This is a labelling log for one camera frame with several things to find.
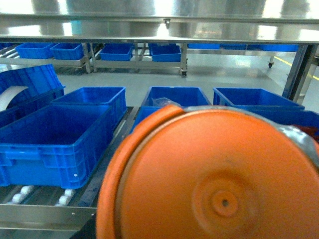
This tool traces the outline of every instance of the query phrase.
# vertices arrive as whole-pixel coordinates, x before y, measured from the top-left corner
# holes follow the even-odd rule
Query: gray floor
[[[196,86],[201,87],[208,98],[213,98],[213,87],[258,87],[281,94],[290,66],[275,59],[268,68],[269,57],[188,55],[188,75],[183,79],[177,70],[140,71],[105,70],[86,74],[84,70],[57,69],[65,92],[83,86],[125,86],[128,106],[139,106],[149,86]],[[313,79],[304,100],[306,109],[319,112],[319,81]],[[0,230],[2,239],[67,239],[72,232],[37,232]]]

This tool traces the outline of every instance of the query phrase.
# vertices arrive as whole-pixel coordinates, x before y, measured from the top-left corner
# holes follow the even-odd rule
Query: crate handle
[[[40,154],[38,151],[21,151],[10,150],[5,153],[7,159],[11,160],[40,160]]]

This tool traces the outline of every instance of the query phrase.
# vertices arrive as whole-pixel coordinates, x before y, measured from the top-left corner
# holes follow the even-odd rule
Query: stainless steel shelf
[[[0,0],[0,6],[2,41],[319,43],[319,5],[308,0]]]
[[[0,187],[0,229],[77,231],[96,212],[96,199],[104,174],[115,150],[129,134],[138,107],[128,107],[114,132],[114,138],[88,183],[77,189],[68,206],[55,206],[64,190],[59,187],[35,186],[20,204],[7,204],[21,185]]]
[[[102,61],[96,60],[97,68],[127,68],[127,69],[163,69],[180,68],[180,62],[153,61]]]
[[[84,56],[80,60],[57,60],[57,59],[26,59],[20,58],[18,52],[15,50],[15,46],[11,46],[0,50],[0,64],[6,65],[28,65],[39,66],[45,64],[52,64],[54,66],[61,67],[76,67],[82,68],[86,66],[87,73],[90,73],[90,56],[88,49],[84,50]]]
[[[236,56],[279,56],[294,57],[295,52],[262,51],[262,50],[210,50],[210,49],[187,49],[188,54],[210,54],[210,55],[236,55]]]

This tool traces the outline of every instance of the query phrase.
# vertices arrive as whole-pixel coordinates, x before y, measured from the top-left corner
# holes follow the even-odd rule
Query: metal frame
[[[311,64],[314,62],[317,47],[317,45],[299,46],[287,78],[283,97],[286,97],[294,102],[302,103],[312,78],[311,77],[308,83],[305,84]]]
[[[19,58],[15,46],[5,48],[0,51],[0,64],[6,65],[28,65],[39,66],[45,64],[52,64],[60,67],[76,67],[82,68],[85,66],[86,72],[91,72],[90,55],[86,43],[82,43],[84,56],[80,60],[56,60],[56,59],[26,59]]]
[[[210,54],[210,55],[235,55],[235,56],[278,56],[278,57],[294,57],[295,52],[281,52],[281,51],[263,51],[256,50],[210,50],[210,49],[187,49],[188,54]]]
[[[171,6],[158,5],[153,0],[66,0],[65,5],[58,1],[47,4],[43,0],[25,1],[29,8],[17,8],[7,0],[0,0],[0,41],[2,42],[174,42],[182,43],[182,60],[171,63],[144,62],[145,44],[142,52],[130,62],[105,62],[95,59],[91,51],[94,71],[98,67],[124,67],[152,69],[176,67],[186,74],[187,53],[198,53],[187,49],[187,43],[281,43],[304,44],[298,52],[289,74],[284,96],[296,101],[306,75],[313,62],[319,44],[319,17],[309,9],[307,0],[276,1],[256,0],[175,0]],[[78,64],[89,72],[89,56],[84,46],[84,62]],[[263,51],[201,51],[205,54],[268,55]],[[61,64],[69,61],[41,60],[18,61],[0,57],[0,64]],[[53,206],[63,194],[54,187],[35,187],[23,200],[23,205],[9,205],[21,186],[1,188],[0,228],[36,230],[78,230],[95,212],[96,196],[103,172],[115,148],[128,134],[137,110],[129,109],[121,121],[117,134],[106,155],[97,166],[91,181],[82,189],[76,190],[68,207]]]

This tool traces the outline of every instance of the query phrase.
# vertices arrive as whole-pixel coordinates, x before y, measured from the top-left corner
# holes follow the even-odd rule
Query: orange lid
[[[169,106],[114,155],[97,237],[317,239],[317,198],[316,168],[272,125],[226,109]]]

